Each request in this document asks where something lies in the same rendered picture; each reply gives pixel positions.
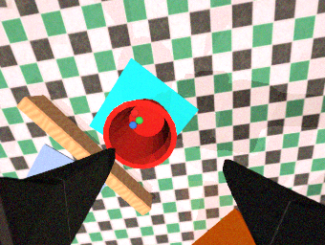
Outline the green marble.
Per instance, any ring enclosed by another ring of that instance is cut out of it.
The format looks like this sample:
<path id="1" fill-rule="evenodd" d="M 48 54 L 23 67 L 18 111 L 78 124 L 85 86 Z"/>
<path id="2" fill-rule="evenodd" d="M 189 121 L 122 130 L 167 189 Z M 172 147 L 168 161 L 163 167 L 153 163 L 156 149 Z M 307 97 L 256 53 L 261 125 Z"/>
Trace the green marble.
<path id="1" fill-rule="evenodd" d="M 142 124 L 143 123 L 143 118 L 142 117 L 136 117 L 135 122 L 137 124 Z"/>

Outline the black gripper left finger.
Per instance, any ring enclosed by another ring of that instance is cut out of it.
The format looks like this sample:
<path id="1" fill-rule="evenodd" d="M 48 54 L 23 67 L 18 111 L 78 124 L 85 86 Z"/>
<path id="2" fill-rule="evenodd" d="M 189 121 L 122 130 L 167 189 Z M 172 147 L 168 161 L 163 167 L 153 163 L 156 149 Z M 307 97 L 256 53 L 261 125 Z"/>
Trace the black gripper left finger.
<path id="1" fill-rule="evenodd" d="M 71 245 L 115 159 L 109 147 L 26 178 L 0 176 L 1 245 Z"/>

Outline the red cup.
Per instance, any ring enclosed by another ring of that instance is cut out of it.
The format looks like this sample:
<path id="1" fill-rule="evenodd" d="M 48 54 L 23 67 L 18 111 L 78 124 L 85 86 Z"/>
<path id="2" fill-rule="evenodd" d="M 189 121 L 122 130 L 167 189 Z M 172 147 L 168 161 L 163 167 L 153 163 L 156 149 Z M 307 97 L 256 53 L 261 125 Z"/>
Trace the red cup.
<path id="1" fill-rule="evenodd" d="M 129 127 L 137 109 L 143 123 Z M 115 107 L 103 126 L 106 147 L 116 150 L 116 160 L 132 168 L 150 168 L 163 163 L 176 146 L 175 123 L 165 108 L 155 100 L 130 100 Z"/>

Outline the blue marble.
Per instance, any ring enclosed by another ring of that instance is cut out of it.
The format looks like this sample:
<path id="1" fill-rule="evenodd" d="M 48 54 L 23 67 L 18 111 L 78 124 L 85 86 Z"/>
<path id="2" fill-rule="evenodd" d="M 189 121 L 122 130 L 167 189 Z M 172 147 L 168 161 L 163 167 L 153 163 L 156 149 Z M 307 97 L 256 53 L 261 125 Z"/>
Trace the blue marble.
<path id="1" fill-rule="evenodd" d="M 132 129 L 135 129 L 137 127 L 136 122 L 130 122 L 129 127 L 132 128 Z"/>

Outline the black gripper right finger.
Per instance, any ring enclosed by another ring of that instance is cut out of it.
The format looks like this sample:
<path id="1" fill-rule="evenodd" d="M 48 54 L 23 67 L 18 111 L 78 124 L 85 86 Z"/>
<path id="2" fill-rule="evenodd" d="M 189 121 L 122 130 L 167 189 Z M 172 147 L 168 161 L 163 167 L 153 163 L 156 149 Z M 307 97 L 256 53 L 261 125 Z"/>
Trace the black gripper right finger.
<path id="1" fill-rule="evenodd" d="M 325 245 L 325 205 L 230 159 L 223 173 L 256 245 Z"/>

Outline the brown wooden plank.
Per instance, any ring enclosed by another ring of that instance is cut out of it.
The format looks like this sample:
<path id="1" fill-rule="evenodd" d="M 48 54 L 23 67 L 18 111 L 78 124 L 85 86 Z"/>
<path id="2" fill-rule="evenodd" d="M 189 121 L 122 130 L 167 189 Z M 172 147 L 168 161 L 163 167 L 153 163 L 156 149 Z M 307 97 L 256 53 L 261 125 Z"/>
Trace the brown wooden plank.
<path id="1" fill-rule="evenodd" d="M 103 150 L 44 95 L 24 97 L 16 107 L 78 160 Z M 152 195 L 116 161 L 105 184 L 141 215 L 151 211 Z"/>

